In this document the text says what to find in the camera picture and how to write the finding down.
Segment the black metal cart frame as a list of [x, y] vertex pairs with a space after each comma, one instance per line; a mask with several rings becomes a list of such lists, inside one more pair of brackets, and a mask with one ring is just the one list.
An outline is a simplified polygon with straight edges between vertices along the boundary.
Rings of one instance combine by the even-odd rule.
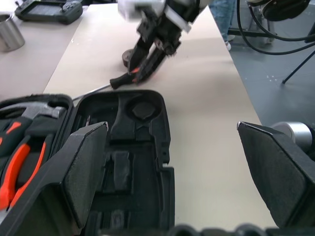
[[[241, 37], [240, 30], [237, 24], [237, 13], [235, 9], [231, 26], [229, 27], [228, 34]], [[274, 23], [266, 20], [258, 8], [253, 9], [254, 16], [258, 22], [270, 33], [275, 33]], [[244, 36], [247, 40], [257, 47], [266, 47], [271, 45], [274, 38], [269, 38], [268, 35], [260, 29], [256, 22], [252, 19], [249, 8], [246, 4], [240, 5], [240, 19]]]

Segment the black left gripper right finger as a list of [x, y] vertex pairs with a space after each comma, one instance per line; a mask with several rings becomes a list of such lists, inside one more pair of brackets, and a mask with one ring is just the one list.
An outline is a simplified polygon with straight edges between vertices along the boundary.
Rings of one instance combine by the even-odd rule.
[[315, 127], [304, 152], [286, 134], [268, 126], [237, 124], [254, 184], [280, 228], [315, 227]]

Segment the person in blue jeans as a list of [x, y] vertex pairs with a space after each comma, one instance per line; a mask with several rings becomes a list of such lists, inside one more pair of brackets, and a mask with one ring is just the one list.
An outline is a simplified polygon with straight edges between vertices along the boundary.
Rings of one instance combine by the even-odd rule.
[[236, 0], [213, 0], [209, 4], [209, 9], [221, 33], [227, 50], [231, 50], [230, 41], [234, 39], [234, 35], [229, 36], [228, 30], [232, 25]]

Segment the black stand leg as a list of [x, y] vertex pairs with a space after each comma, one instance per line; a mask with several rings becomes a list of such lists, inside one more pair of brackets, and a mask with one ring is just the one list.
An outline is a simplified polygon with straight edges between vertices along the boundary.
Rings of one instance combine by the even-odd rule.
[[315, 50], [312, 51], [298, 66], [282, 80], [282, 84], [284, 85], [299, 69], [301, 69], [313, 56], [315, 56]]

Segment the black handheld controller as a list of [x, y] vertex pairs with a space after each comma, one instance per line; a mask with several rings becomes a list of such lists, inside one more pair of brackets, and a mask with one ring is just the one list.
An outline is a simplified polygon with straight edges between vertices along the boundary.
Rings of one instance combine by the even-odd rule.
[[83, 13], [81, 0], [15, 0], [15, 16], [22, 21], [72, 24]]

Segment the black tool case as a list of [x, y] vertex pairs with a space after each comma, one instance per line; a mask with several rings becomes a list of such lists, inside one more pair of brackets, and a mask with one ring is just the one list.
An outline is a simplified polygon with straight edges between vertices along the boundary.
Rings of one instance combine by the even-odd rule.
[[[15, 151], [31, 149], [15, 190], [31, 176], [43, 143], [45, 164], [82, 127], [107, 122], [107, 136], [98, 185], [87, 222], [75, 236], [98, 236], [101, 230], [169, 230], [174, 225], [174, 170], [168, 166], [170, 131], [163, 97], [152, 90], [121, 90], [88, 95], [75, 103], [63, 94], [37, 94], [0, 102], [0, 109], [22, 102], [47, 102], [65, 107], [54, 119], [36, 117]], [[0, 132], [23, 109], [0, 112]]]

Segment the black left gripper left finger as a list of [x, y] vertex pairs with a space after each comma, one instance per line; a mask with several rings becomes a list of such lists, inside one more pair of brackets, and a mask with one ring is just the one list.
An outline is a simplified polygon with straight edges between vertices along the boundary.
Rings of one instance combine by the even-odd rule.
[[100, 177], [107, 122], [73, 132], [0, 217], [0, 236], [75, 236], [84, 228]]

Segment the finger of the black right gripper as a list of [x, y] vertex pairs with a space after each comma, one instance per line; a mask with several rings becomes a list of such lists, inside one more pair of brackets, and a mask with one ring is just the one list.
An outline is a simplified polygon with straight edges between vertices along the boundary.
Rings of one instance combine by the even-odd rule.
[[155, 48], [151, 55], [141, 64], [136, 73], [136, 84], [148, 80], [166, 57], [165, 51]]
[[127, 67], [129, 74], [141, 65], [142, 61], [147, 57], [150, 47], [150, 42], [138, 40], [129, 57]]

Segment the black rounded machine housing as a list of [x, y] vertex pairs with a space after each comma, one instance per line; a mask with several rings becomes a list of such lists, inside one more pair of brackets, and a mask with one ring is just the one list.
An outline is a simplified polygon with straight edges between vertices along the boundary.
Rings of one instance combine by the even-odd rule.
[[260, 7], [265, 19], [273, 22], [293, 19], [300, 15], [311, 0], [246, 0], [251, 7]]

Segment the black orange handle screwdriver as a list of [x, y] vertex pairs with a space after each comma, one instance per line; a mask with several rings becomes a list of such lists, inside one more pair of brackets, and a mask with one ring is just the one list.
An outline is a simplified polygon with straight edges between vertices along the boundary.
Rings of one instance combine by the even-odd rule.
[[121, 86], [132, 84], [133, 80], [134, 80], [134, 76], [136, 75], [136, 73], [138, 71], [139, 71], [139, 68], [136, 68], [136, 69], [132, 70], [131, 73], [125, 73], [118, 78], [110, 79], [109, 84], [104, 85], [104, 86], [99, 87], [99, 88], [96, 88], [94, 90], [91, 90], [85, 94], [82, 94], [78, 97], [73, 98], [72, 100], [73, 101], [79, 100], [79, 99], [83, 98], [84, 96], [97, 93], [97, 92], [104, 90], [104, 89], [107, 89], [107, 88], [118, 89]]

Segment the stainless steel cup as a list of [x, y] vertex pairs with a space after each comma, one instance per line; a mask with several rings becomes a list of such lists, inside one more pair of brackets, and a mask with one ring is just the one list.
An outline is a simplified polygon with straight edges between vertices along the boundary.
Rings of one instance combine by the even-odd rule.
[[24, 46], [25, 40], [13, 16], [7, 13], [0, 14], [0, 52], [15, 51]]

